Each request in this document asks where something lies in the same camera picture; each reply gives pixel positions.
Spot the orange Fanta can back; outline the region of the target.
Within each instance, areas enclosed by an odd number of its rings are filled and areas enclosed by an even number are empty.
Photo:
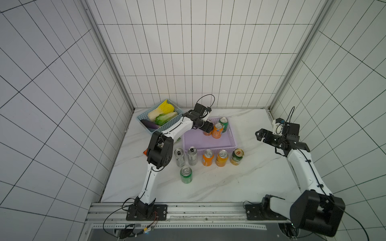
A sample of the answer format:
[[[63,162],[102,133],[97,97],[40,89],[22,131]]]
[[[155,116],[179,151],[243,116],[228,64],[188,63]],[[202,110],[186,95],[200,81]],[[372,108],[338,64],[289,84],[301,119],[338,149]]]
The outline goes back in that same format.
[[[216,123],[212,131],[212,137],[215,139],[219,139],[221,137],[222,131],[223,131],[223,125],[221,123]]]

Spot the orange fanta can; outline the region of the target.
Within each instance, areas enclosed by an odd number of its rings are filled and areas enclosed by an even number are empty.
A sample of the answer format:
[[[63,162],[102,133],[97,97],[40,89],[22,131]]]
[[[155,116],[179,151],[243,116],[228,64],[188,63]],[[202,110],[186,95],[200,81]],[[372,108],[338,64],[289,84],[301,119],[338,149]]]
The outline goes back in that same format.
[[[212,163],[213,163],[213,157],[214,157],[214,154],[213,154],[213,151],[212,150],[205,150],[203,152],[203,160],[202,160],[202,163],[204,166],[211,166]]]
[[[223,125],[221,123],[216,123],[212,131],[212,137],[215,139],[219,139],[221,137],[222,131],[223,131]]]

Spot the green Sprite can back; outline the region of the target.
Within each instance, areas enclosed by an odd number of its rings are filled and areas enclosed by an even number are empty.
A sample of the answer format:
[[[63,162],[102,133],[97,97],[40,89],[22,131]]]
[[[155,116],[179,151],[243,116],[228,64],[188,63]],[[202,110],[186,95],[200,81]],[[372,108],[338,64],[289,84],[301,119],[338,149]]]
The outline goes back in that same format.
[[[226,117],[222,117],[219,119],[219,123],[223,126],[222,133],[225,133],[229,124],[228,119]]]

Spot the green sprite can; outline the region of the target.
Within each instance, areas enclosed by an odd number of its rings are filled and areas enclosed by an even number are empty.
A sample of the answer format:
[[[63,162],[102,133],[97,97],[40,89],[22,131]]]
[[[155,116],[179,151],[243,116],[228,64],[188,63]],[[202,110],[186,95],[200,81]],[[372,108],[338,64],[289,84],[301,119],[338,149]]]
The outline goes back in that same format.
[[[219,123],[223,126],[222,133],[225,133],[229,124],[228,119],[226,117],[222,117],[219,119]]]
[[[192,169],[188,166],[182,167],[180,170],[180,176],[181,176],[181,180],[184,184],[191,183],[192,179],[193,179]]]

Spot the green gold-top can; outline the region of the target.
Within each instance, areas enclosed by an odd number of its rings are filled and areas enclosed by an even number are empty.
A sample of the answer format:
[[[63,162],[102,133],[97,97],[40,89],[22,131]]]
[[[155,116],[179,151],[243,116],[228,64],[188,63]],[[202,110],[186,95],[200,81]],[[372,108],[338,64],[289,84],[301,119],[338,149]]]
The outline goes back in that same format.
[[[238,166],[241,163],[241,160],[243,159],[244,151],[242,149],[235,149],[232,152],[230,162],[231,164]]]

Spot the tall silver can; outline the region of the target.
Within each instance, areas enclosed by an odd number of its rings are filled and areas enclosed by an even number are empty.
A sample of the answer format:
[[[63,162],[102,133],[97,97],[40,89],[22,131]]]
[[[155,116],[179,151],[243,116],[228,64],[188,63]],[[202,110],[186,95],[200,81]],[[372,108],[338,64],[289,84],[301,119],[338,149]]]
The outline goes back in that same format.
[[[195,166],[198,162],[198,152],[195,147],[190,147],[188,149],[188,163],[191,166]]]

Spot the orange Fanta can front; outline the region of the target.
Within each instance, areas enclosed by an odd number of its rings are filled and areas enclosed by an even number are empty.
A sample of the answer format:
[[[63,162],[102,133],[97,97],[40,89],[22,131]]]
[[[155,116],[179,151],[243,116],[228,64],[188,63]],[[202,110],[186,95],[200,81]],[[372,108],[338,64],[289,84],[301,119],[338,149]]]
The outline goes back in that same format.
[[[213,163],[213,157],[214,157],[214,154],[213,154],[213,151],[212,150],[205,150],[203,152],[203,160],[202,160],[202,163],[204,166],[211,166],[212,163]]]

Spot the orange Schweppes can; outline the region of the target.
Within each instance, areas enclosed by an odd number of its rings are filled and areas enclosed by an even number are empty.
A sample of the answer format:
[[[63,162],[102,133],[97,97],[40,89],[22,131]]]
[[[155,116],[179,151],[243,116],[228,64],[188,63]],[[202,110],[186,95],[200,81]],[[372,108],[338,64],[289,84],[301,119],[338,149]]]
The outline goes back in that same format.
[[[216,165],[218,167],[224,167],[227,163],[228,157],[229,157],[229,155],[228,155],[227,151],[220,150],[217,154],[217,157],[216,157]]]

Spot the small silver can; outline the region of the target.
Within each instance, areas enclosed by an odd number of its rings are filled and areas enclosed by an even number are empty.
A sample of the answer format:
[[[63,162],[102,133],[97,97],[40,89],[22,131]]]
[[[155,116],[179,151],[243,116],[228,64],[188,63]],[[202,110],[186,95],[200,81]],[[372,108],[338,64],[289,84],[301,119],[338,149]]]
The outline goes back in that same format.
[[[176,164],[178,167],[183,167],[185,165],[185,152],[182,148],[177,148],[174,151]]]

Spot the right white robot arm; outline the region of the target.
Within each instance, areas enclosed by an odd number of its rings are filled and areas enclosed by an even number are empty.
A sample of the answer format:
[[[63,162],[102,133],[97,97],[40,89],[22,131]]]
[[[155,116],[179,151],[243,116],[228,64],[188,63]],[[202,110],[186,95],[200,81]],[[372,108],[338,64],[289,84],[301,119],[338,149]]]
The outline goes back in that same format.
[[[275,148],[292,168],[300,195],[294,201],[266,195],[258,210],[265,220],[289,220],[296,228],[333,237],[336,235],[345,211],[345,203],[335,197],[322,181],[310,149],[300,141],[300,125],[285,122],[280,134],[260,129],[255,133],[258,141]]]

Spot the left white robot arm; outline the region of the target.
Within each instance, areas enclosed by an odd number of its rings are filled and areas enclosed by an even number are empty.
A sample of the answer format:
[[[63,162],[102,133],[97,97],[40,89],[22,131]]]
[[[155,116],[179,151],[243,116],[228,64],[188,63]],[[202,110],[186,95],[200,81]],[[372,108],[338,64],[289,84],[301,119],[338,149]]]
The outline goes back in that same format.
[[[157,175],[170,163],[174,143],[191,129],[199,129],[206,133],[212,131],[214,124],[208,121],[211,111],[210,107],[197,103],[194,109],[184,113],[170,128],[152,134],[146,153],[148,166],[145,182],[134,203],[128,206],[128,221],[134,218],[145,220],[153,218],[156,198],[152,193],[156,186]]]

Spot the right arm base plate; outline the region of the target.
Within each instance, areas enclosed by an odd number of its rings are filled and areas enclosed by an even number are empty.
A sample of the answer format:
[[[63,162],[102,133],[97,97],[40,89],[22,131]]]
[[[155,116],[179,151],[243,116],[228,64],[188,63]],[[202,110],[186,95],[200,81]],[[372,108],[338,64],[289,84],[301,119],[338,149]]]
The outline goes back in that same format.
[[[245,204],[246,218],[248,221],[286,221],[284,216],[265,209],[261,203]]]

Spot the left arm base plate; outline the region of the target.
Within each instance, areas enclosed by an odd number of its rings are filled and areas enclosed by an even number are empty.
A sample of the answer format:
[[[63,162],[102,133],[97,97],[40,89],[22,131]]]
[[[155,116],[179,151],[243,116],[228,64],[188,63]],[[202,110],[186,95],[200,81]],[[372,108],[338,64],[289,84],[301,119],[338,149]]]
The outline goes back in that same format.
[[[127,221],[165,221],[168,206],[165,204],[154,204],[151,206],[130,205],[126,215]]]

